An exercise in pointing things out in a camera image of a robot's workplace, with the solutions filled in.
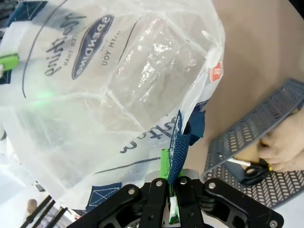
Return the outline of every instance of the black pole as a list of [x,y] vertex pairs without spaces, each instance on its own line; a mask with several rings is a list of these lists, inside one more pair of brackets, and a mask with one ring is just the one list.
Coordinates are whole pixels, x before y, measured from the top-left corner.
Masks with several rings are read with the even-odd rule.
[[64,213],[67,211],[67,208],[61,208],[60,211],[56,214],[55,217],[53,217],[52,221],[48,224],[46,228],[53,228],[61,219],[61,217],[64,215]]
[[37,216],[37,214],[48,204],[48,202],[52,199],[51,196],[48,196],[44,199],[44,201],[42,201],[42,203],[40,203],[40,205],[36,208],[36,210],[27,217],[26,221],[22,224],[22,226],[20,228],[25,228],[27,227],[29,224],[31,224],[35,217]]
[[36,228],[40,224],[40,222],[42,221],[42,219],[48,214],[48,212],[51,210],[51,208],[54,206],[54,204],[55,204],[55,200],[52,200],[50,202],[50,204],[47,206],[47,208],[42,212],[42,214],[40,215],[40,217],[35,222],[35,224],[33,225],[32,228]]

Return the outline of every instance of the beige table surface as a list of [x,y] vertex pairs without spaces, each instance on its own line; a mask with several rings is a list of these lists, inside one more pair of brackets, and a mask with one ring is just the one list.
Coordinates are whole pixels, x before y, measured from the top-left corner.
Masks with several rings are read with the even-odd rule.
[[185,168],[204,171],[210,139],[257,105],[284,79],[304,81],[304,20],[288,0],[214,0],[226,44],[224,76],[206,106],[204,138]]

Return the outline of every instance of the red sticker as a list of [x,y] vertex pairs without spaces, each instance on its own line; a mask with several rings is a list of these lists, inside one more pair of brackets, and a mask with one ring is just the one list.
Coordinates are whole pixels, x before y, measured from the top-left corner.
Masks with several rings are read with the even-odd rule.
[[210,73],[210,81],[211,82],[214,82],[214,81],[216,81],[220,78],[220,72],[221,72],[220,65],[221,65],[220,62],[218,62],[216,67],[214,67],[211,70],[211,73]]

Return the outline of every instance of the blue oval logo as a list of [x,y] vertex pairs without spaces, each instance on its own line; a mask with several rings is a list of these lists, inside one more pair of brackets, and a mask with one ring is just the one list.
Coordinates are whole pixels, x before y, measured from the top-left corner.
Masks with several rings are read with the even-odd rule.
[[81,40],[79,47],[79,52],[75,60],[72,79],[76,80],[80,77],[86,67],[89,65],[93,56],[96,54],[97,50],[100,48],[105,35],[109,31],[111,24],[113,22],[113,15],[106,15],[98,19],[85,33]]

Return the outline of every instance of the screw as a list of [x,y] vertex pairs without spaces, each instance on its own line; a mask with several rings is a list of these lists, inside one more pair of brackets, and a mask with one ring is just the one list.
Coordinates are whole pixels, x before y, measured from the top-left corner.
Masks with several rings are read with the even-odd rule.
[[212,183],[209,184],[210,189],[214,189],[215,187],[216,187],[215,183],[212,182]]
[[134,190],[134,189],[130,189],[130,190],[128,191],[128,193],[129,193],[130,195],[133,195],[133,194],[135,193],[135,190]]
[[162,181],[161,180],[159,180],[158,182],[156,182],[156,186],[157,187],[160,187],[162,185]]
[[276,227],[277,227],[277,221],[272,220],[272,221],[269,223],[269,225],[270,225],[271,228],[276,228]]
[[187,179],[186,178],[182,178],[180,180],[180,184],[182,184],[182,185],[187,184]]

